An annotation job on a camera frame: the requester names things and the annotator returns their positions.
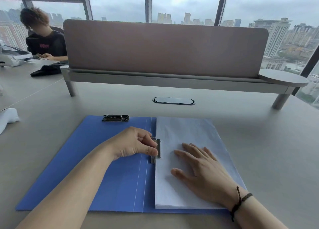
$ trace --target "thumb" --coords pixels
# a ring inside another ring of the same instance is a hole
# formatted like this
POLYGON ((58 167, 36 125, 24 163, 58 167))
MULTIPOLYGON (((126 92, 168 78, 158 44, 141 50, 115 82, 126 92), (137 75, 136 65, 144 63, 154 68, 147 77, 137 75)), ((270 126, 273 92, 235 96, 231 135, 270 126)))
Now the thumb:
POLYGON ((149 156, 157 156, 158 151, 156 148, 144 145, 140 141, 137 142, 136 148, 135 148, 135 153, 143 153, 149 156))
POLYGON ((174 175, 176 178, 178 178, 179 180, 183 181, 186 184, 190 181, 190 178, 181 169, 173 168, 171 170, 171 174, 174 175))

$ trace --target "printer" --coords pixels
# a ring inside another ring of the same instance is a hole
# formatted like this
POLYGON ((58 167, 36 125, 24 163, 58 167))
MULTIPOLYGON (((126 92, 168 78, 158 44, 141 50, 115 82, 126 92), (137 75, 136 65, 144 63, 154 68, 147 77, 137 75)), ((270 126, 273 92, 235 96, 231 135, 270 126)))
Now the printer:
POLYGON ((16 67, 33 58, 31 52, 23 51, 20 48, 4 45, 0 40, 0 66, 16 67))

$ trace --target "metal binder clip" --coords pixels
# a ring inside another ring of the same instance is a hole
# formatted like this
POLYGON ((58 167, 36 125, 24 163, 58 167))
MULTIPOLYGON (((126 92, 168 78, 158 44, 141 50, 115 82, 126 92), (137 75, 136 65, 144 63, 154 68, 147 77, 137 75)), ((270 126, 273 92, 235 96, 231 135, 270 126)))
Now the metal binder clip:
POLYGON ((128 115, 103 115, 102 121, 129 121, 128 115))
POLYGON ((157 143, 156 149, 159 152, 157 156, 151 156, 151 164, 155 164, 156 159, 160 158, 160 140, 152 137, 152 140, 157 143))

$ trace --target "curly hair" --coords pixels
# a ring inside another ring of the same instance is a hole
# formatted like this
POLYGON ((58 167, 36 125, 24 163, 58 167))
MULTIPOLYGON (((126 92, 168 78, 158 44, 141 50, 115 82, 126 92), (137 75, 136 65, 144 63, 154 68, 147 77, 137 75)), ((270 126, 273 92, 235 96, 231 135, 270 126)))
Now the curly hair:
POLYGON ((35 25, 49 25, 48 15, 39 8, 24 8, 20 13, 20 21, 27 29, 35 25))

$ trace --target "black t-shirt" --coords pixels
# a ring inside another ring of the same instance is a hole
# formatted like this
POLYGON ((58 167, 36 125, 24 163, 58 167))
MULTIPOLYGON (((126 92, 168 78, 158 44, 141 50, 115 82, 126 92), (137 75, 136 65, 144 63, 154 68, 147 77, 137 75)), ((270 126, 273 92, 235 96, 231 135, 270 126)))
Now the black t-shirt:
POLYGON ((49 53, 54 57, 67 56, 64 34, 58 31, 52 31, 46 37, 33 33, 26 38, 26 44, 33 55, 49 53))

